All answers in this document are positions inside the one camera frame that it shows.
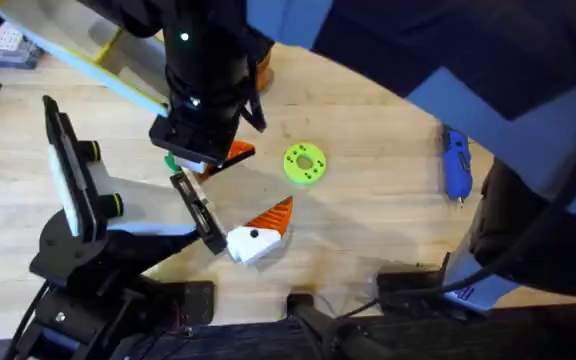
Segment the wooden tabletop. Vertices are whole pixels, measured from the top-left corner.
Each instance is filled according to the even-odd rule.
[[[381,268],[437,269],[468,228],[492,161],[471,146],[475,189],[460,209],[441,190],[436,119],[303,50],[277,46],[271,66],[274,81],[262,97],[268,129],[258,134],[244,124],[238,134],[257,155],[220,175],[209,196],[221,214],[243,222],[283,194],[294,195],[283,248],[246,268],[198,242],[150,271],[165,281],[213,280],[214,324],[277,320],[294,287],[316,291],[322,309],[340,313],[372,296]],[[34,71],[0,69],[0,83],[0,338],[6,338],[42,282],[28,264],[41,228],[59,210],[41,96],[57,100],[80,138],[100,141],[113,176],[169,186],[170,172],[164,152],[148,140],[152,114],[54,58],[46,56]],[[299,141],[317,144],[328,158],[325,176],[308,187],[292,185],[282,170],[284,150]],[[576,299],[520,289],[500,306],[570,301]]]

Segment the blue fabric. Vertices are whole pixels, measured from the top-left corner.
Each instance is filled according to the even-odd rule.
[[[407,99],[477,141],[546,198],[556,195],[576,159],[576,87],[513,121],[445,68]],[[569,211],[576,213],[576,201]]]
[[[311,49],[332,0],[248,0],[248,24],[287,45]]]

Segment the black mount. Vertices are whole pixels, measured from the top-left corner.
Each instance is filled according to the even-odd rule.
[[[352,360],[394,359],[394,353],[370,337],[370,333],[348,319],[336,321],[313,306],[309,294],[290,294],[286,300],[288,316],[303,322],[326,358],[343,354]]]
[[[101,160],[99,145],[77,140],[57,103],[47,96],[44,103],[48,139],[79,233],[73,235],[65,210],[44,226],[30,271],[46,279],[47,289],[43,286],[31,303],[5,358],[104,359],[134,335],[209,324],[212,282],[162,284],[141,275],[202,237],[213,252],[223,249],[223,234],[191,182],[183,173],[171,177],[196,230],[159,236],[107,229],[108,219],[123,213],[123,202],[119,194],[97,193],[88,163]],[[105,206],[105,200],[113,206]],[[21,334],[32,310],[35,316]]]

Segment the black cable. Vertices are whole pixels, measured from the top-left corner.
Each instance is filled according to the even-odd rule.
[[[386,302],[390,299],[397,297],[421,297],[421,296],[434,296],[440,295],[451,291],[456,291],[463,289],[465,287],[471,286],[481,280],[488,278],[491,275],[502,272],[509,265],[514,262],[514,259],[523,254],[527,249],[532,247],[539,240],[545,238],[546,234],[557,225],[561,216],[565,213],[566,208],[576,199],[576,160],[568,179],[564,183],[562,189],[555,196],[552,203],[539,214],[537,219],[533,221],[530,226],[524,230],[524,232],[519,236],[519,240],[494,261],[488,265],[481,268],[474,274],[453,282],[452,284],[445,286],[436,286],[426,289],[409,289],[395,291],[390,294],[384,294],[381,297],[377,297],[367,304],[364,304],[342,316],[341,319],[345,319],[356,315],[364,310],[371,308],[378,303]]]
[[[297,322],[297,324],[299,324],[301,332],[304,334],[306,341],[308,341],[308,345],[310,345],[312,351],[315,353],[315,357],[317,358],[317,360],[325,360],[322,348],[321,346],[317,345],[317,339],[315,339],[312,330],[310,330],[308,325],[306,325],[306,322],[299,316],[294,316],[294,319]]]
[[[28,325],[28,321],[30,320],[30,316],[35,311],[35,308],[37,307],[37,303],[39,303],[39,300],[41,300],[41,298],[44,296],[44,294],[46,293],[47,290],[48,290],[48,281],[44,281],[44,283],[41,285],[41,287],[37,291],[35,298],[32,299],[32,301],[30,302],[30,305],[28,305],[28,308],[26,309],[24,316],[21,318],[21,322],[19,323],[19,325],[17,326],[17,329],[15,330],[15,334],[12,336],[12,339],[10,339],[10,344],[8,344],[8,348],[6,349],[6,353],[4,354],[3,360],[12,360],[14,358],[14,356],[16,355],[15,354],[15,348],[16,348],[17,342],[19,341],[21,334],[23,333],[24,329],[26,328],[26,325]]]

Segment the blue object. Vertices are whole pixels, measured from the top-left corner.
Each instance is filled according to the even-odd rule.
[[[472,190],[468,138],[450,126],[444,125],[442,140],[446,194],[450,199],[463,203]]]

